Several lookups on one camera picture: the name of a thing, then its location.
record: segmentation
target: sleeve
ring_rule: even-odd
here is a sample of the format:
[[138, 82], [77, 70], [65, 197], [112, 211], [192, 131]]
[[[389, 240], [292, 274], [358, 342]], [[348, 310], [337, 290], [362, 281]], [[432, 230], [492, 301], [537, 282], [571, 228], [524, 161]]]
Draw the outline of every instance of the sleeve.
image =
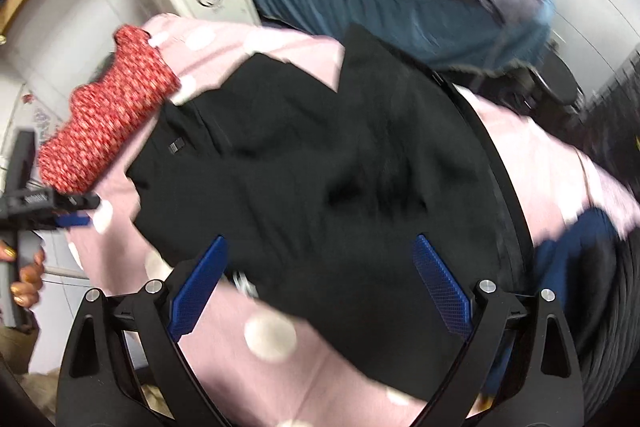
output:
[[31, 320], [34, 327], [28, 332], [0, 325], [0, 355], [14, 375], [24, 375], [29, 371], [31, 355], [40, 334], [33, 315]]

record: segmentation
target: metal bolt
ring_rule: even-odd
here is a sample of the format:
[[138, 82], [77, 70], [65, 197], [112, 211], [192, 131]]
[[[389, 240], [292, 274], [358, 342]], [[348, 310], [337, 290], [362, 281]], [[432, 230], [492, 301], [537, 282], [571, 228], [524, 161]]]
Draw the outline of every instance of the metal bolt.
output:
[[96, 288], [92, 288], [90, 289], [85, 295], [84, 298], [87, 299], [89, 302], [94, 302], [98, 300], [98, 297], [100, 297], [100, 290], [96, 289]]
[[158, 293], [162, 289], [162, 281], [158, 279], [153, 279], [145, 284], [145, 290], [148, 293]]
[[545, 299], [547, 302], [551, 302], [556, 298], [556, 294], [553, 293], [549, 288], [545, 288], [540, 292], [540, 296]]
[[493, 293], [495, 292], [495, 282], [490, 281], [489, 279], [480, 281], [480, 289], [484, 293]]

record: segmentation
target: clothing tag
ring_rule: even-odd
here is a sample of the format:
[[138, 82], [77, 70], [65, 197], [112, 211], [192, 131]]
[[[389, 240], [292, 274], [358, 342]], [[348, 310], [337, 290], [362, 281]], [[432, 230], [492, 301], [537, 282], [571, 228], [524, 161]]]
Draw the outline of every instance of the clothing tag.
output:
[[184, 147], [184, 140], [182, 138], [178, 138], [175, 142], [173, 142], [169, 146], [169, 152], [171, 154], [177, 153], [180, 149]]
[[244, 273], [234, 272], [234, 283], [242, 295], [246, 295], [252, 299], [258, 298], [258, 290], [253, 284], [251, 284], [251, 282], [249, 282], [249, 279], [246, 278]]

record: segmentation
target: white cable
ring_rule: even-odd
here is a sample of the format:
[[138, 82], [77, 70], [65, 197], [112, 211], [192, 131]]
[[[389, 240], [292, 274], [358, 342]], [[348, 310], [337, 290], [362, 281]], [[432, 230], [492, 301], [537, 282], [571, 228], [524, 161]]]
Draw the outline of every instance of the white cable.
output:
[[45, 266], [44, 273], [49, 275], [59, 275], [60, 277], [71, 277], [72, 279], [83, 279], [85, 281], [89, 280], [84, 273], [79, 272], [78, 270], [69, 270], [66, 268], [58, 268], [55, 266]]

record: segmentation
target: red patterned fabric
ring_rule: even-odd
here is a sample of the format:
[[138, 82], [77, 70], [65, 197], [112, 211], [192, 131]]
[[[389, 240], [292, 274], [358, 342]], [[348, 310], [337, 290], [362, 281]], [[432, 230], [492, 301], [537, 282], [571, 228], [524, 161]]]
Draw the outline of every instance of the red patterned fabric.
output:
[[73, 92], [71, 119], [38, 154], [47, 185], [63, 193], [89, 190], [130, 134], [180, 87], [149, 37], [133, 26], [118, 29], [113, 66], [100, 82]]

